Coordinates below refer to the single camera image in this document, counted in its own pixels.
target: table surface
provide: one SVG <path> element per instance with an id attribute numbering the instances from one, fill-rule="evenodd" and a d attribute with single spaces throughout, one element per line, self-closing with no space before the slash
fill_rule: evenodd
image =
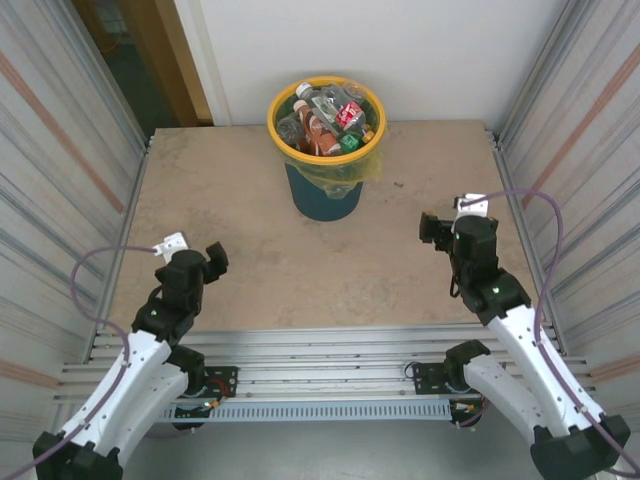
<path id="1" fill-rule="evenodd" d="M 449 297 L 447 256 L 418 239 L 423 211 L 453 218 L 453 198 L 502 189 L 479 121 L 398 122 L 381 145 L 383 172 L 355 211 L 321 223 L 298 212 L 281 154 L 264 126 L 158 130 L 128 243 L 182 231 L 204 252 L 222 242 L 229 272 L 205 287 L 194 330 L 467 323 Z M 507 201 L 498 255 L 531 296 L 533 281 Z M 162 257 L 127 252 L 112 318 L 129 327 L 157 285 Z"/>

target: yellow bin rim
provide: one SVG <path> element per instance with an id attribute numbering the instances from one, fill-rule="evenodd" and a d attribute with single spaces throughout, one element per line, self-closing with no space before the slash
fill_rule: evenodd
<path id="1" fill-rule="evenodd" d="M 316 157 L 314 155 L 307 155 L 306 153 L 301 153 L 295 148 L 291 148 L 289 145 L 284 143 L 276 132 L 276 113 L 278 112 L 282 104 L 289 97 L 291 97 L 291 95 L 294 95 L 296 93 L 296 88 L 302 82 L 309 82 L 314 87 L 319 87 L 328 85 L 330 83 L 337 83 L 338 85 L 342 85 L 347 80 L 348 79 L 345 77 L 333 76 L 306 78 L 296 83 L 292 83 L 287 88 L 282 90 L 278 95 L 276 95 L 276 98 L 274 98 L 273 102 L 271 102 L 269 113 L 267 114 L 267 127 L 269 128 L 269 135 L 271 135 L 271 139 L 275 142 L 280 150 L 282 150 L 289 157 L 292 157 L 295 160 L 299 160 L 304 163 L 311 163 L 313 165 L 342 165 L 361 159 L 362 157 L 371 153 L 378 146 L 380 140 L 382 140 L 384 131 L 387 128 L 387 116 L 385 115 L 384 107 L 382 106 L 380 100 L 378 100 L 378 97 L 376 97 L 375 94 L 364 85 L 363 88 L 367 94 L 367 100 L 378 114 L 378 129 L 371 141 L 355 152 L 347 153 L 346 155 L 338 155 L 336 157 Z"/>

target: floor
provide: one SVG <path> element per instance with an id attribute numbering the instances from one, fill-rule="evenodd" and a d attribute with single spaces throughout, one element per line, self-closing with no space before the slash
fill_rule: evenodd
<path id="1" fill-rule="evenodd" d="M 193 437 L 144 440 L 124 476 L 124 480 L 395 478 L 541 477 L 526 442 L 497 411 L 487 412 L 475 432 L 435 421 L 213 424 Z"/>
<path id="2" fill-rule="evenodd" d="M 392 122 L 382 174 L 365 183 L 356 209 L 335 222 L 302 215 L 283 157 L 264 126 L 162 129 L 154 137 L 130 245 L 183 232 L 199 251 L 220 241 L 229 271 L 205 288 L 194 330 L 246 330 L 468 323 L 449 297 L 446 254 L 418 238 L 420 215 L 453 218 L 464 192 L 502 189 L 479 121 Z M 498 255 L 535 292 L 507 201 Z M 157 281 L 160 257 L 126 253 L 112 319 L 128 328 Z"/>
<path id="3" fill-rule="evenodd" d="M 156 128 L 178 126 L 165 108 L 164 100 L 134 45 L 121 44 L 104 54 L 104 59 L 145 137 L 153 135 Z"/>

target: bottle cap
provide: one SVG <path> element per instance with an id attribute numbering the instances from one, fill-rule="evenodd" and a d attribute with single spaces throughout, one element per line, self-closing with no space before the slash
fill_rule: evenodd
<path id="1" fill-rule="evenodd" d="M 296 95 L 298 95 L 298 98 L 302 98 L 302 92 L 307 88 L 313 88 L 313 86 L 309 82 L 302 82 L 298 85 L 298 88 L 296 88 Z"/>
<path id="2" fill-rule="evenodd" d="M 358 105 L 360 105 L 367 96 L 362 85 L 355 80 L 347 80 L 344 82 L 342 84 L 342 89 L 347 95 L 353 98 Z"/>
<path id="3" fill-rule="evenodd" d="M 373 130 L 369 130 L 367 133 L 365 133 L 365 134 L 363 135 L 363 137 L 362 137 L 362 141 L 363 141 L 364 143 L 369 143 L 369 142 L 373 139 L 373 137 L 375 137 L 375 135 L 376 135 L 376 134 L 375 134 L 375 133 L 373 133 Z"/>
<path id="4" fill-rule="evenodd" d="M 307 106 L 307 102 L 305 102 L 304 100 L 298 100 L 296 103 L 293 104 L 293 111 L 297 112 L 302 107 L 306 107 L 306 106 Z"/>

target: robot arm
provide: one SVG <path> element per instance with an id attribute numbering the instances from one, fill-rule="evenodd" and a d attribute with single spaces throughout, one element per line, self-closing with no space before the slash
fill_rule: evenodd
<path id="1" fill-rule="evenodd" d="M 447 381 L 457 390 L 473 388 L 485 395 L 520 431 L 545 480 L 582 480 L 615 464 L 618 454 L 583 415 L 588 411 L 622 446 L 629 427 L 620 416 L 607 417 L 580 386 L 544 331 L 536 341 L 531 300 L 518 280 L 498 267 L 498 222 L 487 217 L 488 202 L 467 205 L 483 197 L 457 198 L 453 221 L 423 214 L 420 238 L 449 255 L 450 295 L 460 296 L 480 322 L 506 347 L 528 384 L 507 374 L 478 341 L 465 342 L 446 354 Z M 541 353 L 540 343 L 556 372 Z M 584 405 L 575 407 L 557 378 L 569 385 Z"/>
<path id="2" fill-rule="evenodd" d="M 226 273 L 228 260 L 220 244 L 207 249 L 209 261 L 176 239 L 170 240 L 169 247 L 171 251 L 159 249 L 168 261 L 156 271 L 160 286 L 138 311 L 128 335 L 129 362 L 120 383 L 87 423 L 87 413 L 100 404 L 120 374 L 124 351 L 60 432 L 45 432 L 38 438 L 34 457 L 84 427 L 36 467 L 38 480 L 120 480 L 133 450 L 161 410 L 180 395 L 203 387 L 204 356 L 178 342 L 200 313 L 204 285 Z"/>

